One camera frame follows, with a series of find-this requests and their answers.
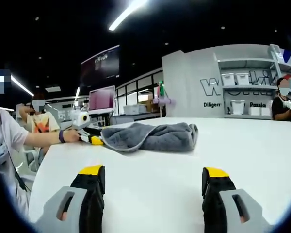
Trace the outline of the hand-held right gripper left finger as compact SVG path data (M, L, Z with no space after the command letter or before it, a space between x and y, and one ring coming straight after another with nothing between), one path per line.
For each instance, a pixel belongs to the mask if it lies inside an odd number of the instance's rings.
M85 167L45 203L35 228L39 233L101 233L104 194L105 166Z

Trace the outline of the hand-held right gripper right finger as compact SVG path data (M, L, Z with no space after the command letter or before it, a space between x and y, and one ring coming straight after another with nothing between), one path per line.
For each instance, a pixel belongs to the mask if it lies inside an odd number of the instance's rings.
M237 189L223 170L204 167L201 195L206 233L269 233L272 226L261 205L245 190Z

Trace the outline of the person's left hand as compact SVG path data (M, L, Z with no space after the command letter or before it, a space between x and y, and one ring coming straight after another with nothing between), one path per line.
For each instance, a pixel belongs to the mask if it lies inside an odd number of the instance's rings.
M74 129L65 130L63 132L63 139L65 142L78 142L81 139L81 136L78 134L78 132Z

